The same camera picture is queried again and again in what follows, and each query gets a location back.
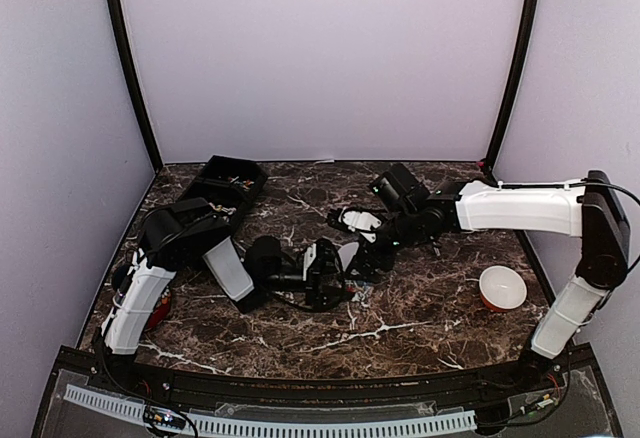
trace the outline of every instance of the black container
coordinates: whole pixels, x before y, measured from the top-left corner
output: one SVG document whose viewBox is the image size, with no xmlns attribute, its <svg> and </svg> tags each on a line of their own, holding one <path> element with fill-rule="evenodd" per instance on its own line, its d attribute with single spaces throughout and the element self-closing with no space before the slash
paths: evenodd
<svg viewBox="0 0 640 438">
<path fill-rule="evenodd" d="M 219 207 L 216 211 L 229 221 L 231 233 L 235 233 L 266 181 L 267 174 L 253 161 L 213 156 L 180 200 L 205 198 Z"/>
<path fill-rule="evenodd" d="M 254 202 L 267 181 L 267 174 L 254 161 L 212 156 L 197 180 L 231 186 Z"/>
</svg>

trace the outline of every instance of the bowl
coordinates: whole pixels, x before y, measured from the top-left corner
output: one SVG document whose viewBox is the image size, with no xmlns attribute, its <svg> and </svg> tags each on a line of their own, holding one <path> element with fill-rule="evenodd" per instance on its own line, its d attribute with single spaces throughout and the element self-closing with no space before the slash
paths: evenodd
<svg viewBox="0 0 640 438">
<path fill-rule="evenodd" d="M 514 310 L 527 299 L 527 285 L 511 268 L 491 266 L 480 275 L 480 296 L 491 311 Z"/>
</svg>

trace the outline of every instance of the black frame pole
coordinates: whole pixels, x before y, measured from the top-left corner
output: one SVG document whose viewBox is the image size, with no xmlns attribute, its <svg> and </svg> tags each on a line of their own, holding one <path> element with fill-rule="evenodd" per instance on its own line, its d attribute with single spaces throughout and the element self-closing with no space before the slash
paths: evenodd
<svg viewBox="0 0 640 438">
<path fill-rule="evenodd" d="M 149 115 L 147 108 L 144 105 L 144 99 L 142 98 L 142 90 L 140 83 L 138 82 L 138 75 L 133 63 L 133 55 L 131 54 L 131 47 L 129 46 L 129 39 L 127 37 L 127 29 L 124 22 L 124 15 L 122 13 L 122 3 L 120 0 L 107 0 L 109 7 L 109 15 L 111 15 L 111 26 L 113 27 L 113 34 L 116 39 L 116 46 L 118 47 L 118 54 L 120 55 L 120 63 L 122 64 L 122 71 L 124 78 L 129 89 L 129 96 L 131 97 L 131 103 L 133 110 L 138 120 L 138 126 L 142 133 L 142 139 L 147 148 L 147 154 L 151 160 L 151 164 L 156 171 L 160 171 L 163 167 L 162 157 L 160 156 L 160 150 L 158 149 L 158 143 L 156 143 L 153 130 L 151 128 L 151 122 L 149 121 Z"/>
<path fill-rule="evenodd" d="M 504 141 L 504 135 L 507 132 L 509 118 L 511 118 L 513 105 L 516 101 L 516 94 L 518 93 L 518 86 L 520 85 L 520 78 L 522 77 L 522 70 L 524 69 L 524 62 L 527 57 L 527 49 L 529 48 L 529 39 L 531 38 L 537 4 L 538 0 L 524 0 L 522 6 L 520 27 L 518 28 L 518 37 L 513 51 L 507 85 L 505 86 L 502 104 L 500 105 L 496 125 L 493 129 L 489 149 L 487 150 L 486 157 L 482 160 L 482 169 L 486 173 L 491 173 L 493 170 L 500 153 L 502 142 Z"/>
</svg>

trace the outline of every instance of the black cable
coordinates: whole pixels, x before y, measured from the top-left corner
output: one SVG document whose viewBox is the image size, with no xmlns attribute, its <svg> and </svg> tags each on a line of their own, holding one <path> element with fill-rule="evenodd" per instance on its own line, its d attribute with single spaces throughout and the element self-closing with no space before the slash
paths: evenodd
<svg viewBox="0 0 640 438">
<path fill-rule="evenodd" d="M 517 385 L 516 383 L 511 383 L 511 384 L 507 384 L 507 383 L 496 383 L 494 381 L 489 381 L 489 380 L 476 380 L 473 382 L 474 384 L 480 384 L 480 385 L 488 385 L 488 386 L 492 386 L 494 388 L 497 388 L 499 390 L 511 390 L 513 388 L 515 388 Z"/>
<path fill-rule="evenodd" d="M 640 198 L 638 198 L 635 194 L 623 188 L 619 185 L 614 185 L 612 183 L 600 183 L 599 181 L 589 181 L 588 179 L 577 181 L 575 183 L 569 183 L 565 185 L 564 183 L 533 183 L 533 184 L 524 184 L 524 183 L 507 183 L 501 185 L 501 188 L 504 190 L 519 190 L 522 188 L 537 188 L 537 189 L 561 189 L 565 186 L 569 188 L 578 188 L 581 186 L 599 186 L 601 188 L 609 188 L 611 190 L 619 191 L 620 193 L 627 195 L 631 198 L 638 206 L 640 206 Z M 640 253 L 636 259 L 631 263 L 631 266 L 627 268 L 627 274 L 631 273 L 633 269 L 638 266 L 640 263 Z"/>
<path fill-rule="evenodd" d="M 512 413 L 511 416 L 503 420 L 489 422 L 489 423 L 477 422 L 476 425 L 478 426 L 478 428 L 497 428 L 500 426 L 506 427 L 506 428 L 522 428 L 525 426 L 537 425 L 538 423 L 542 423 L 543 421 L 548 420 L 556 411 L 558 411 L 560 406 L 564 403 L 567 396 L 569 395 L 570 388 L 571 388 L 571 351 L 569 351 L 569 348 L 567 347 L 567 386 L 565 387 L 564 394 L 560 397 L 560 399 L 558 400 L 556 405 L 551 409 L 551 411 L 549 411 L 544 416 L 534 421 L 527 421 L 524 423 L 509 423 L 510 421 L 515 420 L 516 418 L 519 418 L 521 416 L 526 416 L 526 415 L 522 415 L 521 411 L 518 410 L 516 413 Z"/>
<path fill-rule="evenodd" d="M 107 326 L 105 327 L 105 330 L 104 330 L 104 333 L 103 333 L 104 337 L 107 336 L 107 333 L 109 332 L 109 328 L 111 328 L 111 323 L 113 323 L 113 318 L 107 323 Z M 145 397 L 145 396 L 139 395 L 138 393 L 135 393 L 133 391 L 127 390 L 124 386 L 122 386 L 120 383 L 118 383 L 116 381 L 116 379 L 113 377 L 113 375 L 109 371 L 109 367 L 107 366 L 107 359 L 106 359 L 105 353 L 104 353 L 104 347 L 99 347 L 99 349 L 94 349 L 94 351 L 96 352 L 96 356 L 100 359 L 100 363 L 102 365 L 102 369 L 106 373 L 107 378 L 109 378 L 109 381 L 118 390 L 120 390 L 123 394 L 125 394 L 127 396 L 130 396 L 130 397 L 133 397 L 133 398 L 138 398 L 138 399 L 142 400 L 143 403 L 145 403 L 145 404 L 152 404 L 152 405 L 155 405 L 155 406 L 157 406 L 159 408 L 162 408 L 162 409 L 165 409 L 165 410 L 169 410 L 169 411 L 175 413 L 176 415 L 178 415 L 181 418 L 183 418 L 189 424 L 191 429 L 193 429 L 194 438 L 198 438 L 198 436 L 199 436 L 198 428 L 196 427 L 196 424 L 193 422 L 193 420 L 191 420 L 191 418 L 189 418 L 182 411 L 176 410 L 176 409 L 172 408 L 170 405 L 168 405 L 166 403 L 161 403 L 161 402 L 153 400 L 153 399 L 151 399 L 149 397 Z"/>
<path fill-rule="evenodd" d="M 640 198 L 638 198 L 636 195 L 631 193 L 626 188 L 623 188 L 623 187 L 618 186 L 618 185 L 614 185 L 612 183 L 600 183 L 600 182 L 597 182 L 597 181 L 583 181 L 581 183 L 572 183 L 572 184 L 569 185 L 569 187 L 571 187 L 571 188 L 576 188 L 578 186 L 599 186 L 601 188 L 609 188 L 611 190 L 619 191 L 620 193 L 627 195 L 638 206 L 640 206 Z M 640 253 L 638 254 L 638 257 L 633 261 L 633 263 L 631 263 L 631 266 L 629 266 L 629 268 L 627 268 L 627 274 L 631 273 L 631 271 L 633 271 L 633 269 L 636 266 L 638 266 L 638 263 L 640 263 Z"/>
<path fill-rule="evenodd" d="M 524 426 L 537 425 L 538 423 L 542 423 L 543 421 L 548 420 L 551 417 L 551 415 L 553 415 L 556 411 L 558 411 L 558 409 L 560 408 L 560 405 L 562 405 L 562 403 L 564 403 L 564 401 L 567 399 L 570 388 L 571 388 L 571 353 L 568 352 L 567 353 L 567 386 L 565 387 L 564 394 L 560 397 L 556 406 L 554 406 L 551 409 L 551 411 L 549 411 L 543 417 L 535 421 L 529 421 L 526 423 L 507 423 L 504 426 L 509 428 L 522 428 Z"/>
<path fill-rule="evenodd" d="M 384 209 L 384 208 L 365 208 L 363 206 L 346 206 L 342 209 L 342 213 L 346 213 L 347 211 L 358 211 L 361 213 L 371 213 L 372 215 L 375 215 L 376 213 L 379 214 L 387 214 L 389 213 L 388 210 Z"/>
<path fill-rule="evenodd" d="M 152 436 L 157 436 L 157 437 L 159 437 L 159 438 L 166 438 L 167 433 L 166 433 L 164 430 L 161 430 L 160 428 L 158 428 L 158 427 L 153 423 L 153 421 L 150 421 L 149 423 L 147 423 L 147 425 L 149 425 L 149 427 L 150 427 L 150 428 L 151 428 L 151 430 L 152 430 L 152 431 L 149 431 L 149 430 L 147 429 L 147 432 L 149 432 L 149 434 L 150 434 L 150 435 L 152 435 Z M 177 433 L 172 433 L 172 432 L 169 432 L 169 434 L 170 434 L 170 436 L 175 436 L 175 435 L 177 435 Z"/>
<path fill-rule="evenodd" d="M 344 297 L 345 294 L 347 292 L 347 278 L 346 278 L 346 273 L 344 268 L 342 267 L 342 260 L 340 259 L 340 255 L 338 254 L 338 251 L 336 250 L 335 246 L 331 247 L 331 252 L 334 256 L 334 260 L 336 262 L 336 267 L 338 268 L 338 277 L 339 277 L 339 281 L 340 281 L 340 295 L 338 295 L 337 298 L 335 298 L 333 301 L 330 301 L 329 303 L 327 303 L 324 306 L 321 306 L 319 308 L 312 308 L 310 306 L 303 306 L 303 305 L 299 305 L 297 303 L 294 303 L 293 301 L 289 301 L 285 298 L 282 298 L 280 295 L 278 295 L 276 292 L 274 292 L 273 290 L 271 290 L 269 287 L 265 286 L 263 283 L 260 282 L 260 280 L 253 280 L 253 282 L 260 288 L 262 289 L 262 291 L 264 291 L 265 293 L 267 293 L 269 296 L 271 296 L 274 300 L 290 306 L 292 308 L 295 308 L 296 310 L 299 311 L 304 311 L 306 313 L 325 313 L 327 311 L 333 310 L 334 308 L 337 308 L 338 305 L 340 305 L 340 303 L 342 303 L 344 301 Z M 288 260 L 291 260 L 291 258 L 288 257 L 288 255 L 284 254 L 284 257 Z"/>
</svg>

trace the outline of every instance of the red object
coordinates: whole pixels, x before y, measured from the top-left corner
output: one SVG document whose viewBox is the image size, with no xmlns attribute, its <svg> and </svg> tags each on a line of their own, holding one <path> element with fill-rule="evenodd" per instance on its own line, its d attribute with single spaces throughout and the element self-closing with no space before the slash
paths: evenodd
<svg viewBox="0 0 640 438">
<path fill-rule="evenodd" d="M 491 303 L 489 303 L 489 300 L 487 300 L 482 293 L 480 293 L 480 297 L 482 298 L 482 302 L 484 303 L 484 306 L 489 308 L 491 311 L 495 311 L 499 313 L 505 313 L 507 311 L 511 311 L 511 310 L 505 310 L 504 308 L 498 308 L 496 305 L 492 305 Z"/>
<path fill-rule="evenodd" d="M 160 296 L 160 299 L 156 303 L 153 313 L 147 320 L 147 324 L 144 325 L 144 331 L 151 331 L 158 326 L 171 311 L 171 290 L 166 287 Z"/>
</svg>

